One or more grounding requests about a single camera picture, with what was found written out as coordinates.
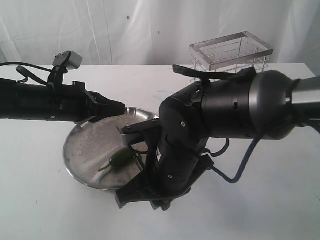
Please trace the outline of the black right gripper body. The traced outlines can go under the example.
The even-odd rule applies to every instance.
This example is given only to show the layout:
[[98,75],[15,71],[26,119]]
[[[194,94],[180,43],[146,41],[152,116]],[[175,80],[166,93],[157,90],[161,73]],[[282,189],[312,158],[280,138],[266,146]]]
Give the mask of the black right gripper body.
[[208,140],[172,134],[146,135],[148,153],[139,184],[142,199],[174,200],[185,195],[209,166],[201,157]]

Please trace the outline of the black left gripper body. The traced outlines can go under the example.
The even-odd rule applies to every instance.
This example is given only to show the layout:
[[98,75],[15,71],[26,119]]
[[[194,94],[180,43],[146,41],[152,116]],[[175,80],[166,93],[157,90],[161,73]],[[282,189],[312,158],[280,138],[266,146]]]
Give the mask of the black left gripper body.
[[50,90],[48,121],[98,122],[103,119],[103,96],[94,91],[87,91],[85,84],[74,82],[70,87]]

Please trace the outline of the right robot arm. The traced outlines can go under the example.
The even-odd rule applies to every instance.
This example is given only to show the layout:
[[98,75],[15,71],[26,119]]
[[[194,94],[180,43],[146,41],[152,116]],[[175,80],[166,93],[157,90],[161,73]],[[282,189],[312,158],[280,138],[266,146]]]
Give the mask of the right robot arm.
[[[142,171],[115,193],[122,208],[150,202],[166,211],[172,201],[212,170],[237,183],[259,141],[281,140],[296,127],[320,129],[320,78],[291,79],[276,70],[257,73],[201,72],[174,66],[174,72],[197,82],[166,98],[159,117],[124,127],[124,142],[146,143]],[[230,139],[250,139],[234,177],[214,165]]]

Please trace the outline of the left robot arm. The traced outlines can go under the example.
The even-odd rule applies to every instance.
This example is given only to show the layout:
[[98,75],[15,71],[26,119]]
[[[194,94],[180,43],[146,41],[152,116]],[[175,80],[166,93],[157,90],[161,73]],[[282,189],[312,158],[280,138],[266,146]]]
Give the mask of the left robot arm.
[[51,86],[0,83],[0,117],[10,120],[96,123],[125,113],[124,103],[87,91],[83,82]]

